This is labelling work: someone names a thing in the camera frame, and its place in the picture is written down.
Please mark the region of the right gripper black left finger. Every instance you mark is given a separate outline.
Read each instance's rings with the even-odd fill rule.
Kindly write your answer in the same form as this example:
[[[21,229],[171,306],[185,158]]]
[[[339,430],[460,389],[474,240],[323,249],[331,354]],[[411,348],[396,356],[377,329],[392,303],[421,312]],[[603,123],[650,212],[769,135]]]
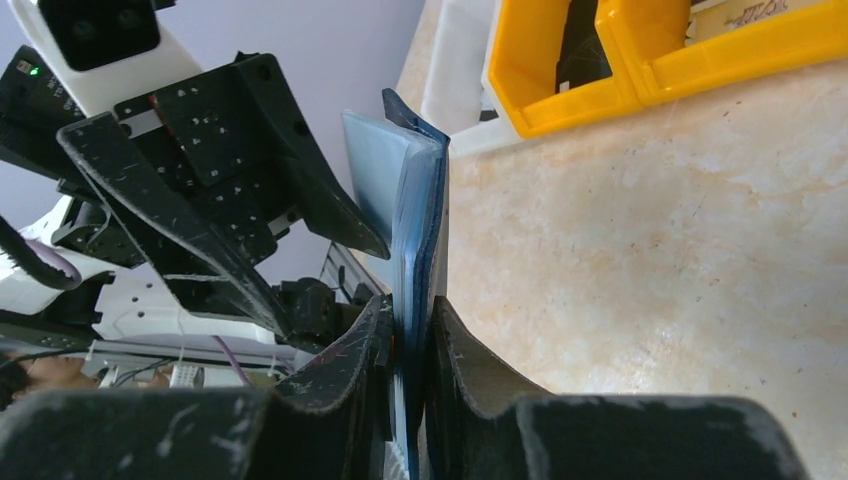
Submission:
[[[273,387],[58,390],[1,417],[5,479],[378,479],[392,308]]]

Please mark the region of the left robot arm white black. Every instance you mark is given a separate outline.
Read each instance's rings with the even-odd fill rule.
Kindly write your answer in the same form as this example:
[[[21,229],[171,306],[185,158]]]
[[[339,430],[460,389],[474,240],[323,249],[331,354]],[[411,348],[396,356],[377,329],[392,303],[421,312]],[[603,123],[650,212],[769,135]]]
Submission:
[[[389,248],[340,187],[276,58],[227,65],[86,119],[36,51],[22,47],[1,79],[1,130],[27,165],[58,181],[71,212],[51,243],[82,287],[151,265],[190,313],[251,323],[314,347],[340,331],[309,289],[272,286],[256,266],[303,221],[326,239],[387,258]]]

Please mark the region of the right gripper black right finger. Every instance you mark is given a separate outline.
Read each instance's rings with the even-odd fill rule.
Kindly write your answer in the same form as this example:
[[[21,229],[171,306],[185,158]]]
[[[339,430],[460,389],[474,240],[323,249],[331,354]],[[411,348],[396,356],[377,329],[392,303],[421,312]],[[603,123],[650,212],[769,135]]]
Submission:
[[[805,479],[782,425],[742,397],[551,393],[433,307],[425,411],[436,479]]]

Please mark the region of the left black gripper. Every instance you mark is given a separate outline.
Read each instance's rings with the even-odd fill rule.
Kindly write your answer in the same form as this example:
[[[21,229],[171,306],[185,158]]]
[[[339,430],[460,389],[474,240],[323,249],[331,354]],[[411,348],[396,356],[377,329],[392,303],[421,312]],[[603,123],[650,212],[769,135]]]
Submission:
[[[387,241],[344,190],[276,57],[235,61],[142,99],[154,128],[128,135],[103,113],[58,143],[179,304],[281,338],[286,309],[255,266],[277,248],[270,223],[295,204],[308,230],[377,258]]]

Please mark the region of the blue leather card holder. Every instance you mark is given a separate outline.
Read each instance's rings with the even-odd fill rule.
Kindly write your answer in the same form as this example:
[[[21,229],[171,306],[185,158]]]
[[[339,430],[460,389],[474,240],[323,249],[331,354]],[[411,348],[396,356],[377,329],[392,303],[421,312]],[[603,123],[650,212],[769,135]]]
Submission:
[[[418,434],[430,320],[443,258],[449,137],[393,89],[384,116],[342,115],[355,201],[389,247],[377,263],[392,293],[394,443],[408,478],[421,478]]]

